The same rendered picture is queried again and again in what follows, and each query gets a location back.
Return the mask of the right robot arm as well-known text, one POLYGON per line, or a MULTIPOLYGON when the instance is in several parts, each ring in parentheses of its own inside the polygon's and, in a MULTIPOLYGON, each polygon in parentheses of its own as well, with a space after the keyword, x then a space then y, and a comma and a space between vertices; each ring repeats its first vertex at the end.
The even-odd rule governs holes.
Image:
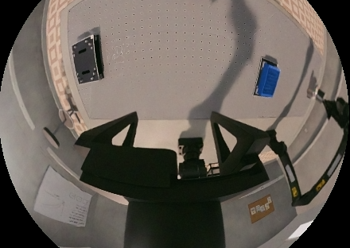
POLYGON ((282 165, 286 172, 287 180, 289 182, 290 191, 292 195, 292 204, 291 204, 292 207, 305 206, 305 205, 308 205, 308 203, 311 203, 311 201, 317 196, 320 190, 329 181, 333 173, 336 171, 336 168, 338 167, 339 163, 341 162, 345 154, 347 140, 348 140, 349 105, 347 102, 346 103, 345 102, 346 101, 342 97, 337 97, 336 107, 332 113, 332 116, 336 119, 336 121, 338 120, 339 122, 337 124, 344 131, 344 134, 345 134, 345 135, 343 134, 344 139, 343 138, 341 139, 340 146, 336 151, 334 159, 332 159, 331 163, 329 164, 328 168, 325 170, 322 177, 319 179, 318 182, 316 182, 315 186, 312 186, 312 188, 303 195, 302 194, 300 195, 301 190, 299 187, 296 173, 294 171, 294 167, 290 160, 290 156, 288 156, 289 155, 288 153, 285 153, 287 152, 286 144, 284 143, 284 141, 277 140, 276 131, 268 133, 270 136, 270 141, 268 142, 267 146, 269 146, 272 149, 272 151, 279 156, 279 159, 282 162, 282 165))

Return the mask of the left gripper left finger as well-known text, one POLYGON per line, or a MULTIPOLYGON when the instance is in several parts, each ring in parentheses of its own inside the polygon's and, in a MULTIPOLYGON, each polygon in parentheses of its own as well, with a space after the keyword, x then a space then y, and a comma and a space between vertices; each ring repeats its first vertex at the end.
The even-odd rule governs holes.
POLYGON ((124 146, 134 147, 134 139, 138 127, 138 115, 137 111, 133 111, 129 114, 117 118, 113 121, 104 123, 100 126, 82 132, 78 137, 85 140, 90 140, 97 143, 112 144, 112 138, 118 133, 129 127, 126 137, 122 143, 124 146))

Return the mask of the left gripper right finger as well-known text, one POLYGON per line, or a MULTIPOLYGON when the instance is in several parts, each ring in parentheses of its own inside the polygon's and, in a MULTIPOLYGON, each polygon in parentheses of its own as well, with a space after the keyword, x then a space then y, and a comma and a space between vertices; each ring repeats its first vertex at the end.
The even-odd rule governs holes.
POLYGON ((258 156, 270 141, 270 136, 266 131, 215 111, 211 113, 210 123, 220 175, 230 173, 241 160, 258 156), (232 151, 228 148, 219 126, 236 138, 237 142, 232 151))

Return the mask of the blue tube carrier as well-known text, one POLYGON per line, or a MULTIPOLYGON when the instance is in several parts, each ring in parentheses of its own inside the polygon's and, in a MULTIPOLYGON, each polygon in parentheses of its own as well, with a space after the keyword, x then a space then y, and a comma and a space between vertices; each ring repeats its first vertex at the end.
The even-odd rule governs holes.
POLYGON ((267 97, 273 98, 274 91, 278 83, 279 74, 280 74, 280 69, 264 63, 257 93, 261 96, 267 96, 267 97))

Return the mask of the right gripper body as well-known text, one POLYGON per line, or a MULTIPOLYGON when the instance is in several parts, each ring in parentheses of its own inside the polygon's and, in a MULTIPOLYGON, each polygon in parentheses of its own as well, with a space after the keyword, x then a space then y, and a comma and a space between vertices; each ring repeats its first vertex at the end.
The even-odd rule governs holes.
POLYGON ((331 108, 329 110, 329 113, 327 115, 328 120, 332 117, 332 114, 333 114, 333 111, 334 111, 335 107, 336 107, 336 101, 334 100, 334 102, 333 102, 333 104, 332 104, 332 106, 331 106, 331 108))

